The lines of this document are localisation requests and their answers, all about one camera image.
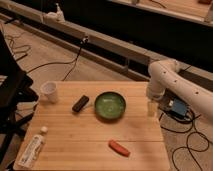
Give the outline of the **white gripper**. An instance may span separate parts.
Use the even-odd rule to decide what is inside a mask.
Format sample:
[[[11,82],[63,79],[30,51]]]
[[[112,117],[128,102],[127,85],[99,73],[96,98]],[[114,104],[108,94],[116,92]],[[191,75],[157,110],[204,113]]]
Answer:
[[[164,93],[165,88],[162,86],[154,86],[151,84],[147,86],[146,95],[150,99],[148,102],[148,115],[150,117],[153,117],[157,111],[157,103],[155,101],[161,100],[164,96]]]

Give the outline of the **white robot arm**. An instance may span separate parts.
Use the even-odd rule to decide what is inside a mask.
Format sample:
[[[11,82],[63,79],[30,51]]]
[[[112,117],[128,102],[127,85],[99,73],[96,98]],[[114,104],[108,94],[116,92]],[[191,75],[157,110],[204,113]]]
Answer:
[[[179,71],[180,65],[175,59],[152,62],[148,67],[147,97],[159,101],[169,89],[213,123],[213,92],[181,77]]]

